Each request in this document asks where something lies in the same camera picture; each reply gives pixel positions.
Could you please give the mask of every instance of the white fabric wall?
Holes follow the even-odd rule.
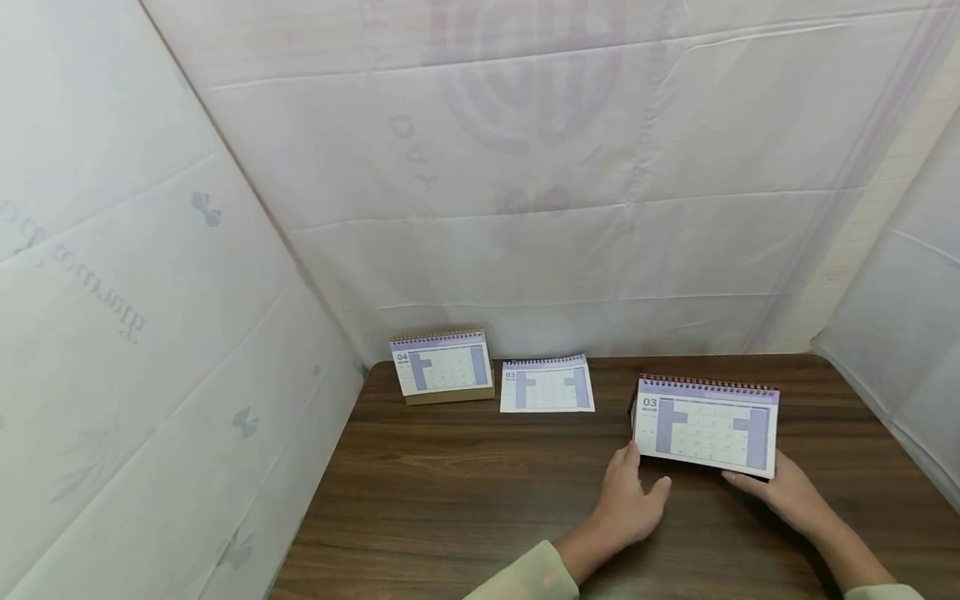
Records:
[[[954,116],[817,345],[960,510],[957,165]]]
[[[139,4],[0,72],[0,597],[262,597],[362,369]]]
[[[368,363],[440,324],[497,355],[763,350],[957,9],[144,4]]]

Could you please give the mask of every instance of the wood grain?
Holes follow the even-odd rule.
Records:
[[[825,360],[589,363],[597,412],[552,415],[501,415],[495,400],[407,407],[393,365],[377,365],[270,597],[462,598],[589,513],[629,439],[639,372],[780,388],[780,449],[896,577],[927,600],[960,597],[960,516]],[[839,597],[811,548],[715,469],[643,459],[645,482],[664,474],[674,486],[660,528],[585,598]]]

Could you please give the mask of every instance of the wrist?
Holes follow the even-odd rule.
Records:
[[[834,545],[848,537],[853,529],[833,511],[824,515],[805,533],[806,538],[817,548]]]
[[[624,531],[612,519],[594,514],[583,522],[583,526],[595,547],[608,552],[610,556],[633,543],[630,532]]]

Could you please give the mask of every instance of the light green sleeve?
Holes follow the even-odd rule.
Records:
[[[924,600],[924,598],[910,586],[889,584],[853,588],[844,594],[844,600]]]
[[[580,590],[549,541],[540,542],[464,600],[575,600]]]

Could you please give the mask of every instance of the calendar page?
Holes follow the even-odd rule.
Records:
[[[503,364],[501,413],[592,413],[594,410],[584,354]]]
[[[394,340],[390,351],[404,396],[492,385],[483,331]]]
[[[641,454],[773,477],[780,392],[664,383],[637,387]]]

